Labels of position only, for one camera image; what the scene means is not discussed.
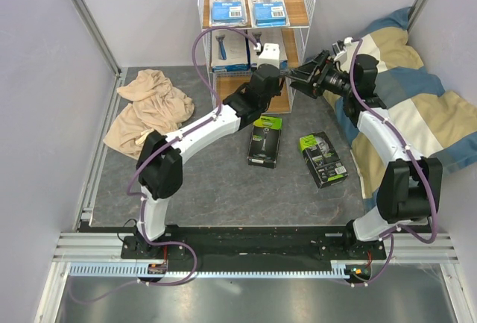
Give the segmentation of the Harry's razor box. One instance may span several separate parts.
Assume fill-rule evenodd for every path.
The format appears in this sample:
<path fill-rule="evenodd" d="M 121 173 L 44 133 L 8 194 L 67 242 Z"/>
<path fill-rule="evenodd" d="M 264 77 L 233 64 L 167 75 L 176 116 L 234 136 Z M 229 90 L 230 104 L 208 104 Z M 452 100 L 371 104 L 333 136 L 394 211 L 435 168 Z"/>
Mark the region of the Harry's razor box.
<path fill-rule="evenodd" d="M 256 68 L 258 66 L 258 60 L 262 54 L 266 52 L 265 48 L 267 44 L 277 45 L 279 48 L 276 51 L 272 51 L 275 57 L 279 58 L 279 68 L 284 70 L 288 66 L 288 58 L 285 51 L 285 45 L 283 41 L 282 31 L 276 28 L 255 29 L 248 31 L 248 33 L 254 38 L 257 43 L 260 44 L 262 52 L 258 52 L 254 48 L 254 44 L 248 41 L 250 49 L 250 67 Z"/>
<path fill-rule="evenodd" d="M 244 72 L 249 69 L 247 40 L 241 34 L 218 30 L 212 35 L 212 72 Z"/>

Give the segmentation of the Gillette razor white card pack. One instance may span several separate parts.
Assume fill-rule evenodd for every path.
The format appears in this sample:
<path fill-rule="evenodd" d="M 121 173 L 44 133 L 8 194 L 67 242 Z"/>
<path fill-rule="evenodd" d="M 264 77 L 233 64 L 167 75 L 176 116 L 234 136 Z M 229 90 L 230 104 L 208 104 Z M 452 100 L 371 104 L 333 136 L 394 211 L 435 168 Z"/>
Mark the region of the Gillette razor white card pack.
<path fill-rule="evenodd" d="M 284 0 L 247 0 L 252 28 L 288 27 Z"/>

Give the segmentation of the blue Gillette razor blister pack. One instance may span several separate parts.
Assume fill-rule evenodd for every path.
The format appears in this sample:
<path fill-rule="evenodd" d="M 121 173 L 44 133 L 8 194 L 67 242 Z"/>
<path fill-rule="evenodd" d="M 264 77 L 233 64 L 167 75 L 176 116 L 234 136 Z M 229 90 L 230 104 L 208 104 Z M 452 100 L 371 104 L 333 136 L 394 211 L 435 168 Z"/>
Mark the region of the blue Gillette razor blister pack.
<path fill-rule="evenodd" d="M 243 27 L 247 24 L 245 0 L 209 0 L 209 25 Z"/>

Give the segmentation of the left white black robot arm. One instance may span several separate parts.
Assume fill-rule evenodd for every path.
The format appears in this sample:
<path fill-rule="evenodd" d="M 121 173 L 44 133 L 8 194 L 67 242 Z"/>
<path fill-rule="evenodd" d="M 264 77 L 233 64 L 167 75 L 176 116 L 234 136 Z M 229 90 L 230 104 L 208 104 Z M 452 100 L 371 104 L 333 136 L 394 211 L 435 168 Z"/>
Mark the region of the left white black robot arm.
<path fill-rule="evenodd" d="M 280 70 L 262 64 L 223 104 L 185 128 L 163 136 L 149 134 L 136 164 L 142 206 L 137 248 L 147 258 L 161 255 L 165 214 L 171 197 L 183 184 L 183 165 L 199 151 L 254 123 L 282 90 Z"/>

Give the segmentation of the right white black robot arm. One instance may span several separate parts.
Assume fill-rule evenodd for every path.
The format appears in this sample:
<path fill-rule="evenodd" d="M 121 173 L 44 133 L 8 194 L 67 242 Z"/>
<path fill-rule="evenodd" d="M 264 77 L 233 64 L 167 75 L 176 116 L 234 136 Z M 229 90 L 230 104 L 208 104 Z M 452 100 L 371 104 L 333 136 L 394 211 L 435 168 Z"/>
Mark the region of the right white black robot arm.
<path fill-rule="evenodd" d="M 382 240 L 398 230 L 410 233 L 409 225 L 421 219 L 430 219 L 431 235 L 418 239 L 430 244 L 437 236 L 442 164 L 412 148 L 391 122 L 384 102 L 374 92 L 378 64 L 369 54 L 354 54 L 349 70 L 343 71 L 336 57 L 322 51 L 287 73 L 291 86 L 310 98 L 326 91 L 342 97 L 346 117 L 386 165 L 376 206 L 349 223 L 341 240 L 343 253 L 353 259 L 368 250 L 369 241 Z"/>

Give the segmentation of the black green razor box portrait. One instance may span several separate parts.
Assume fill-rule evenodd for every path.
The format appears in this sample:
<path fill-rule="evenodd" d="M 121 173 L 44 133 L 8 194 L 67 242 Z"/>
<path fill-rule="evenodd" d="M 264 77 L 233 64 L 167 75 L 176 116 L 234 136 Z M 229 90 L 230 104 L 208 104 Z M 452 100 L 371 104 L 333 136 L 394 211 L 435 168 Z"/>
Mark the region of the black green razor box portrait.
<path fill-rule="evenodd" d="M 348 171 L 324 131 L 301 137 L 299 145 L 318 189 L 346 180 Z"/>

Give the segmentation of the black green Gillette razor box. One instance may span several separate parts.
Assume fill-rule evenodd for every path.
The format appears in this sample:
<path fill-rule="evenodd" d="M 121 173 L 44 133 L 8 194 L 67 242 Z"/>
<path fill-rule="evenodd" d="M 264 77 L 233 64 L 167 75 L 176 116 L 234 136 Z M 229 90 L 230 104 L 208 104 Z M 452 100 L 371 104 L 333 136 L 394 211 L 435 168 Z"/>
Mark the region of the black green Gillette razor box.
<path fill-rule="evenodd" d="M 253 123 L 247 154 L 248 164 L 275 169 L 282 133 L 282 119 L 275 116 L 260 116 Z"/>

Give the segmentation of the blue beige checkered pillow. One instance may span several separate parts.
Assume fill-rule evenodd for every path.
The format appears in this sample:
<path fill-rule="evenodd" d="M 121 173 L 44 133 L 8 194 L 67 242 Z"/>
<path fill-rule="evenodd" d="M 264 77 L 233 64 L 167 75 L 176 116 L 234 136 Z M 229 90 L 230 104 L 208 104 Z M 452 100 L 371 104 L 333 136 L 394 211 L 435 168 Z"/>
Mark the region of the blue beige checkered pillow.
<path fill-rule="evenodd" d="M 404 7 L 372 21 L 358 33 L 362 45 L 347 53 L 379 61 L 375 92 L 392 123 L 412 148 L 439 159 L 448 177 L 476 162 L 476 107 L 427 71 L 408 44 L 408 13 Z"/>

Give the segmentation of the beige crumpled cloth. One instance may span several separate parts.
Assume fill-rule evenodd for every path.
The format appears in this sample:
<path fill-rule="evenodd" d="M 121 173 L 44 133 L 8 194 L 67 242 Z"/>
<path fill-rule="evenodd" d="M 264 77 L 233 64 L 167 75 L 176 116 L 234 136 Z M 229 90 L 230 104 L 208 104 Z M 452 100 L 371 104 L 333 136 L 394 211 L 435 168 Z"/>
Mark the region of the beige crumpled cloth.
<path fill-rule="evenodd" d="M 136 79 L 116 90 L 128 101 L 105 135 L 104 144 L 137 159 L 147 135 L 178 130 L 195 110 L 193 100 L 173 86 L 160 70 L 145 69 Z"/>

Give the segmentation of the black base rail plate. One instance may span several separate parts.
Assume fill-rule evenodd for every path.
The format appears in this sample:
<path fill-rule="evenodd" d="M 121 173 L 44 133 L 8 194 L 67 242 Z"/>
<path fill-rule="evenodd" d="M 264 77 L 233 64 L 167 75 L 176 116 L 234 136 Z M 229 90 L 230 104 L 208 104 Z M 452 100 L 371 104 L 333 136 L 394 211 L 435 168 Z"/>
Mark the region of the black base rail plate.
<path fill-rule="evenodd" d="M 139 232 L 124 238 L 121 258 L 165 259 L 174 268 L 328 269 L 333 261 L 384 260 L 384 245 L 359 242 L 346 226 L 180 227 L 151 244 Z"/>

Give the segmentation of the aluminium frame rail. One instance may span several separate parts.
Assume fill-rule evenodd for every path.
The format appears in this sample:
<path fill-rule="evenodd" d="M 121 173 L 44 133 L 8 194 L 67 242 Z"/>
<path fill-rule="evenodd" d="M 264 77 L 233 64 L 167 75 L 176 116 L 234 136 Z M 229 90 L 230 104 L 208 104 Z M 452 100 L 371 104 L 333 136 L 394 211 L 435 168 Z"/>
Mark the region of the aluminium frame rail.
<path fill-rule="evenodd" d="M 93 41 L 98 47 L 98 50 L 104 57 L 107 65 L 113 71 L 116 77 L 120 76 L 121 74 L 121 67 L 114 58 L 110 47 L 107 45 L 107 41 L 105 40 L 101 30 L 99 29 L 91 11 L 89 10 L 87 3 L 85 0 L 71 0 L 72 4 L 74 5 L 76 11 L 78 12 L 80 18 L 82 19 L 83 23 L 86 26 L 89 34 L 91 35 Z"/>

